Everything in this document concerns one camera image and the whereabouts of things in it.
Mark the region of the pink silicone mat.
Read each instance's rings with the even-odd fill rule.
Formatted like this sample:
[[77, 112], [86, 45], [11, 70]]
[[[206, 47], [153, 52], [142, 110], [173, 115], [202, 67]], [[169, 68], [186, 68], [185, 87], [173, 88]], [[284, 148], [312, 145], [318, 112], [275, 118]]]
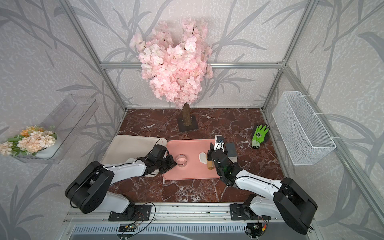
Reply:
[[200, 153], [207, 153], [210, 145], [215, 140], [172, 140], [167, 143], [167, 149], [174, 160], [179, 155], [187, 158], [184, 167], [175, 166], [163, 174], [165, 180], [195, 180], [195, 179], [218, 179], [219, 176], [215, 169], [209, 170], [207, 165], [199, 159]]

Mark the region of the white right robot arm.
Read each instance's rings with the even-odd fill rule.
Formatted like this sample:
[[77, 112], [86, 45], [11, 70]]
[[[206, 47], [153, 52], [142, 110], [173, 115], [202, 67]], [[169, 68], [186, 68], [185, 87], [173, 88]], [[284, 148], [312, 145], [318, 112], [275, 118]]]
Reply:
[[224, 143], [210, 144], [207, 155], [223, 183], [253, 193], [241, 207], [248, 218], [283, 219], [302, 235], [312, 228], [318, 205], [293, 179], [271, 180], [244, 170], [229, 159]]

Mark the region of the artificial cherry blossom tree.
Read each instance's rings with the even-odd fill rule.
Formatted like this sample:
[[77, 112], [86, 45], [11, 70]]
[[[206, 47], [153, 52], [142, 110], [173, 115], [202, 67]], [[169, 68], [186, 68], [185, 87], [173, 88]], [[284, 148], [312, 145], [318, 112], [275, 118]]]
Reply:
[[142, 78], [149, 82], [155, 97], [182, 110], [182, 123], [190, 127], [190, 105], [198, 99], [202, 81], [214, 74], [208, 64], [213, 50], [206, 42], [207, 23], [188, 19], [182, 21], [182, 29], [181, 40], [175, 43], [168, 25], [160, 23], [148, 41], [135, 34], [130, 47], [138, 52]]

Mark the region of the green work glove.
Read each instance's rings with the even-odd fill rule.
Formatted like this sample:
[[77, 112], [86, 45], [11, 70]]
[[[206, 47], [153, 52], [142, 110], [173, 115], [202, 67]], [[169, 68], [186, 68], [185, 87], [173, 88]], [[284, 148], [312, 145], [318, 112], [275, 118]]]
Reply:
[[268, 127], [268, 125], [256, 126], [256, 129], [252, 138], [253, 149], [258, 149], [261, 146], [261, 144], [266, 140], [266, 137], [269, 131], [270, 131], [270, 128]]

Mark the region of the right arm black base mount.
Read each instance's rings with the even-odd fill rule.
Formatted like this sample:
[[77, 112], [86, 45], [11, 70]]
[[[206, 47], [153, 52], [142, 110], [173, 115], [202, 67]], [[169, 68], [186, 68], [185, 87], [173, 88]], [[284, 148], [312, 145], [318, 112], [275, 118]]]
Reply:
[[233, 203], [230, 204], [230, 214], [232, 221], [246, 221], [246, 220], [266, 220], [269, 221], [272, 218], [270, 216], [259, 216], [251, 210], [251, 201], [259, 197], [256, 194], [250, 194], [247, 200], [242, 204]]

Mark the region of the beige silicone mat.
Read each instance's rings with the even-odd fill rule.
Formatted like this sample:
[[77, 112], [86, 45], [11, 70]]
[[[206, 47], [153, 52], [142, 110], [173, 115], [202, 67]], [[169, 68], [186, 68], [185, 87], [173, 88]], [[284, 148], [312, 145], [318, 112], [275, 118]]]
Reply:
[[154, 147], [167, 145], [164, 138], [117, 135], [106, 150], [101, 164], [114, 173], [113, 183], [143, 176], [146, 165], [137, 158], [145, 157]]

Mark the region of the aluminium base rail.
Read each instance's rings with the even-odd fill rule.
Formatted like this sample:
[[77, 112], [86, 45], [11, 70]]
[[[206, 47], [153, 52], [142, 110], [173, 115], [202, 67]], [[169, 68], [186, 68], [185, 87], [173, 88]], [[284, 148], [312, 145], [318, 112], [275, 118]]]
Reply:
[[70, 210], [57, 240], [323, 240], [316, 221], [307, 234], [283, 220], [234, 221], [229, 203], [155, 203], [147, 221], [110, 222], [106, 211], [85, 215]]

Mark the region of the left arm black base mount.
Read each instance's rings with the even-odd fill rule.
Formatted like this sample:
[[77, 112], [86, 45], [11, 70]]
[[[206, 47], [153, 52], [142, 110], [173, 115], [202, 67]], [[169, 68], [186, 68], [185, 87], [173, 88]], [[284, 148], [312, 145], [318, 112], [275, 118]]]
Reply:
[[111, 212], [109, 215], [108, 221], [109, 222], [121, 222], [121, 221], [147, 222], [149, 221], [151, 211], [152, 211], [152, 204], [150, 203], [137, 205], [135, 202], [132, 202], [128, 205], [126, 210], [121, 214]]

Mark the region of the white dough ball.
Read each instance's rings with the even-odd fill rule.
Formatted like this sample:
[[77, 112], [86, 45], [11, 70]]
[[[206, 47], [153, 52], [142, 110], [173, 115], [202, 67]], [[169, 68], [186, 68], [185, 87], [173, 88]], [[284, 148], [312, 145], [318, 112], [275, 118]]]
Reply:
[[206, 153], [200, 153], [199, 154], [199, 161], [202, 163], [202, 164], [207, 164], [207, 154]]

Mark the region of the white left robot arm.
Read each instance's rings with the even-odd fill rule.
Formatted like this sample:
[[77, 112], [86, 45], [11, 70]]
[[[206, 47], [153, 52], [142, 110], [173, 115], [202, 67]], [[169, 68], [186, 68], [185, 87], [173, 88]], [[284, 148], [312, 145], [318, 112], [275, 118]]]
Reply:
[[164, 174], [177, 165], [168, 149], [155, 145], [145, 156], [129, 159], [118, 165], [91, 162], [65, 190], [73, 208], [84, 214], [105, 210], [116, 214], [132, 215], [135, 203], [129, 198], [109, 191], [114, 183], [154, 174]]

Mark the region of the clear plastic wall shelf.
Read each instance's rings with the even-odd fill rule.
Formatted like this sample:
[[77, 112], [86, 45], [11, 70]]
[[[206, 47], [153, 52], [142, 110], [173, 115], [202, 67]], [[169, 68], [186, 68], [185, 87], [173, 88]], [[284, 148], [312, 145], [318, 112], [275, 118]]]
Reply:
[[35, 156], [19, 155], [15, 158], [23, 163], [59, 164], [98, 107], [94, 98], [67, 95], [41, 123], [43, 128], [58, 135], [56, 143]]

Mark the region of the wooden rolling pin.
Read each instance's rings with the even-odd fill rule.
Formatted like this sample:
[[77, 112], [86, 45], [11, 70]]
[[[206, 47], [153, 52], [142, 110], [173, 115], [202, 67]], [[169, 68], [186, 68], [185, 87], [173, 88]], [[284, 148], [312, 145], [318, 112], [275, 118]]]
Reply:
[[213, 170], [215, 168], [213, 160], [207, 160], [207, 168], [208, 170]]

